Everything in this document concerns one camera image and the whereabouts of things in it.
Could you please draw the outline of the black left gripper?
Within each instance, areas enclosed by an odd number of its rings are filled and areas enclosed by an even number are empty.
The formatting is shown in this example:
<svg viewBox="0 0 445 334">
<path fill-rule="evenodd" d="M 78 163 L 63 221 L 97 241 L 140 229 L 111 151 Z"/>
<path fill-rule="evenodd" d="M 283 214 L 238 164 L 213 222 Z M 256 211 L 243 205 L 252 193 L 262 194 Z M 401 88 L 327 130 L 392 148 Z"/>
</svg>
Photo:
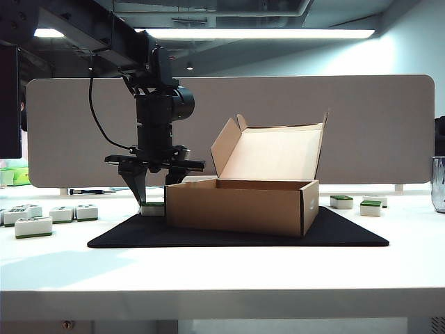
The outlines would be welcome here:
<svg viewBox="0 0 445 334">
<path fill-rule="evenodd" d="M 189 160 L 188 149 L 173 144 L 172 123 L 188 118 L 195 108 L 191 93 L 149 93 L 136 94 L 137 145 L 132 146 L 129 156 L 109 155 L 105 162 L 118 164 L 135 162 L 156 173 L 160 169 L 170 169 L 165 184 L 180 184 L 188 171 L 202 171 L 205 162 Z M 145 178 L 147 171 L 120 171 L 139 205 L 146 202 Z"/>
</svg>

